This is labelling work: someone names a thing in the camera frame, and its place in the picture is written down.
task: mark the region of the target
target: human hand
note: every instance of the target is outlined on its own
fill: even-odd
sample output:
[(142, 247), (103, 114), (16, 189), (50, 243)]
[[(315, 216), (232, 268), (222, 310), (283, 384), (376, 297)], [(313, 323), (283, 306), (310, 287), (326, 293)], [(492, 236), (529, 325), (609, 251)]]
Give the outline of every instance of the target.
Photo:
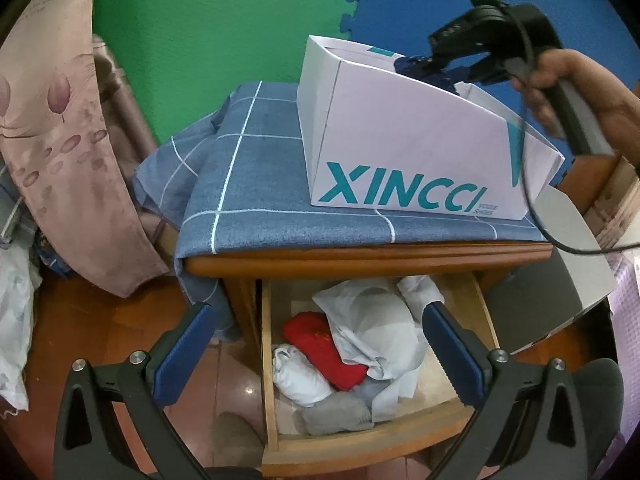
[(593, 59), (576, 50), (547, 50), (538, 58), (528, 87), (517, 79), (511, 85), (522, 92), (533, 117), (553, 136), (556, 116), (540, 89), (555, 86), (560, 78), (573, 83), (587, 101), (609, 144), (640, 167), (640, 99)]

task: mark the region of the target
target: tiled floor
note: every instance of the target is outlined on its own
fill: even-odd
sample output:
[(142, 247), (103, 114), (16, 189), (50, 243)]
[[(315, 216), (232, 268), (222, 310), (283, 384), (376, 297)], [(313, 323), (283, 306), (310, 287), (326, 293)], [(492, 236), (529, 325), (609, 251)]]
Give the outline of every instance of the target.
[[(64, 280), (45, 273), (37, 304), (37, 324), (26, 371), (30, 410), (0, 420), (18, 452), (40, 480), (52, 479), (52, 448), (62, 389), (70, 364), (83, 357), (93, 365), (124, 360), (132, 351), (149, 349), (165, 330), (174, 327), (184, 301), (173, 278), (145, 285), (121, 300), (79, 276)], [(538, 362), (546, 354), (564, 356), (570, 367), (586, 359), (566, 333), (551, 338), (545, 347), (529, 351)], [(215, 464), (210, 444), (217, 413), (239, 413), (265, 437), (260, 377), (244, 365), (244, 344), (209, 346), (180, 400), (166, 409), (178, 434), (203, 466)], [(116, 406), (120, 423), (140, 469), (155, 470), (137, 438), (122, 405)], [(428, 469), (414, 458), (398, 458), (340, 474), (314, 476), (316, 480), (422, 480)]]

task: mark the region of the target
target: blue fabric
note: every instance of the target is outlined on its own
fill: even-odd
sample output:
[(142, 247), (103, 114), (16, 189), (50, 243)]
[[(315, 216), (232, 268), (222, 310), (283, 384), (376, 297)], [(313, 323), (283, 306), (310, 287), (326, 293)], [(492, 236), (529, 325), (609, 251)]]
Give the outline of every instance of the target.
[(137, 197), (180, 229), (178, 259), (267, 248), (542, 240), (528, 219), (311, 206), (295, 99), (295, 84), (242, 85), (219, 112), (139, 166)]
[[(353, 41), (406, 56), (428, 56), (429, 35), (471, 8), (469, 0), (357, 1), (355, 14), (343, 16), (342, 31), (350, 31)], [(580, 50), (592, 57), (627, 86), (633, 86), (640, 79), (640, 49), (608, 0), (505, 1), (513, 5), (531, 3), (537, 6), (551, 20), (566, 48)], [(461, 62), (470, 63), (468, 59)], [(508, 83), (490, 85), (485, 90), (512, 110), (520, 110), (520, 97)], [(542, 131), (538, 124), (532, 123), (532, 126)], [(570, 167), (573, 156), (564, 140), (549, 140), (566, 157), (552, 181), (555, 184)]]
[(241, 334), (220, 280), (185, 272), (182, 270), (182, 261), (179, 258), (176, 258), (174, 263), (175, 275), (178, 277), (178, 282), (189, 303), (193, 305), (202, 302), (216, 309), (216, 326), (213, 337), (228, 343), (238, 340)]
[(34, 231), (34, 222), (0, 155), (0, 248), (9, 247), (16, 228)]

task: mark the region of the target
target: screw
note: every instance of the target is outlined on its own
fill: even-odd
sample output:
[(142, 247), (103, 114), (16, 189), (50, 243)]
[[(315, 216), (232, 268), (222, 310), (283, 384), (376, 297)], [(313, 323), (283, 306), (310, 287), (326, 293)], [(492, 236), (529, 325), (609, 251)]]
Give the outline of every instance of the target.
[(83, 370), (85, 366), (86, 361), (84, 359), (76, 359), (71, 365), (71, 368), (73, 369), (73, 371), (79, 372), (80, 370)]
[(129, 356), (129, 362), (134, 365), (139, 365), (145, 360), (146, 354), (142, 350), (136, 350)]
[(551, 365), (553, 368), (555, 368), (556, 370), (564, 370), (566, 368), (566, 365), (564, 364), (564, 361), (562, 361), (562, 359), (558, 359), (558, 358), (554, 358), (551, 359)]
[(491, 350), (491, 357), (494, 359), (494, 361), (499, 363), (505, 363), (509, 360), (509, 354), (507, 354), (507, 352), (505, 352), (501, 348)]

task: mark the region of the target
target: pink fabric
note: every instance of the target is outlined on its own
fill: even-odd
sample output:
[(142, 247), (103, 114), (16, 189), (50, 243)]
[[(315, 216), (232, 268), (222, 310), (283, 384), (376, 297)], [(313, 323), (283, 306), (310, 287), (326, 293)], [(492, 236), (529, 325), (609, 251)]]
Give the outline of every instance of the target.
[[(95, 285), (124, 297), (168, 269), (123, 179), (150, 148), (136, 151), (132, 137), (122, 135), (130, 121), (110, 121), (113, 139), (108, 132), (91, 16), (92, 0), (31, 0), (17, 20), (0, 48), (0, 151), (56, 252)], [(113, 70), (112, 64), (106, 72)], [(117, 112), (119, 91), (122, 85), (104, 96), (105, 111)], [(158, 225), (157, 218), (149, 222), (152, 236)]]
[[(100, 91), (100, 106), (107, 124), (113, 153), (120, 173), (129, 182), (136, 167), (158, 147), (133, 95), (124, 70), (100, 36), (94, 34), (95, 72)], [(146, 236), (153, 243), (164, 221), (135, 203)]]
[(609, 254), (607, 261), (618, 282), (608, 299), (625, 393), (620, 432), (598, 464), (593, 480), (601, 478), (609, 470), (640, 422), (640, 266), (633, 264), (624, 254)]

